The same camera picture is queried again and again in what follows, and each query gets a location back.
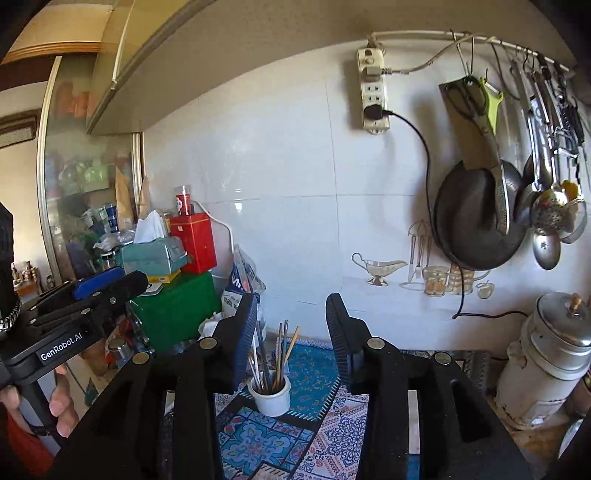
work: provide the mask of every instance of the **white power strip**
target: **white power strip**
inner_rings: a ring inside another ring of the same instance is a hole
[[[379,67],[383,69],[384,54],[379,48],[360,48],[357,51],[357,65],[359,68],[359,82],[361,84],[361,117],[363,120],[363,129],[373,134],[380,134],[390,129],[390,118],[384,116],[381,120],[370,120],[365,118],[363,110],[369,105],[381,105],[386,109],[386,85],[384,77],[368,78],[364,73],[367,67]]]

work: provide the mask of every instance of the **socket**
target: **socket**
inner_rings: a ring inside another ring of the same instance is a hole
[[[384,77],[381,74],[375,74],[375,71],[380,72],[385,67],[384,54],[379,48],[360,48],[357,51],[357,66],[361,85],[363,129],[373,134],[383,133],[390,129],[390,118],[385,116],[381,120],[370,120],[365,118],[363,110],[365,107],[375,104],[381,105],[384,110],[387,109]]]

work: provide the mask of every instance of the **black plug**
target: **black plug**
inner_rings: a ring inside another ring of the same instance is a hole
[[[385,115],[393,115],[394,113],[390,110],[385,110],[382,106],[378,103],[373,105],[368,105],[363,109],[363,115],[365,118],[369,118],[370,120],[381,120],[384,118]]]

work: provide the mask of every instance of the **human hand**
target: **human hand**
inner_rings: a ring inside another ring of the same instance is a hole
[[[66,378],[66,366],[60,365],[55,372],[57,374],[56,389],[51,394],[49,410],[54,417],[57,417],[57,432],[67,438],[80,419],[70,396],[70,383]],[[25,432],[31,433],[29,425],[18,409],[21,403],[21,395],[17,388],[10,386],[0,391],[0,402],[4,404],[17,425]]]

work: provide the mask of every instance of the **white metal canister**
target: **white metal canister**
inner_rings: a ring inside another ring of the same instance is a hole
[[[497,385],[495,406],[509,425],[534,429],[564,403],[591,364],[590,320],[576,294],[538,299]]]

